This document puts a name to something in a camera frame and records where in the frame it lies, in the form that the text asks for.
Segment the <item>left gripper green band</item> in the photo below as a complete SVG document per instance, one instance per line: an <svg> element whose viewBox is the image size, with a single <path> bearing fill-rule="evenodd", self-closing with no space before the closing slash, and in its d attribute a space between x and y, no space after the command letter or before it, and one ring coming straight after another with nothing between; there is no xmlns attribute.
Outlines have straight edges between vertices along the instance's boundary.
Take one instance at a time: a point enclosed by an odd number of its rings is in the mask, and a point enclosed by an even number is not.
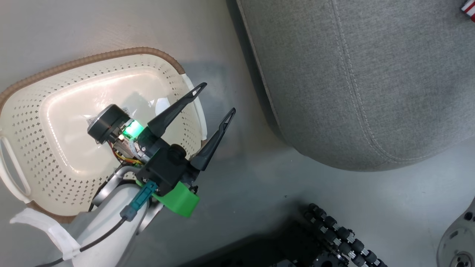
<svg viewBox="0 0 475 267"><path fill-rule="evenodd" d="M198 171L205 171L229 127L236 109L232 108L191 161L186 150L178 144L168 144L162 136L171 122L192 103L207 86L200 83L143 127L117 105L111 104L100 112L88 127L88 135L100 144L109 144L121 169L130 167L140 186L139 192L121 211L122 218L133 218L146 201L155 198L171 211L189 217L199 197L184 184Z"/></svg>

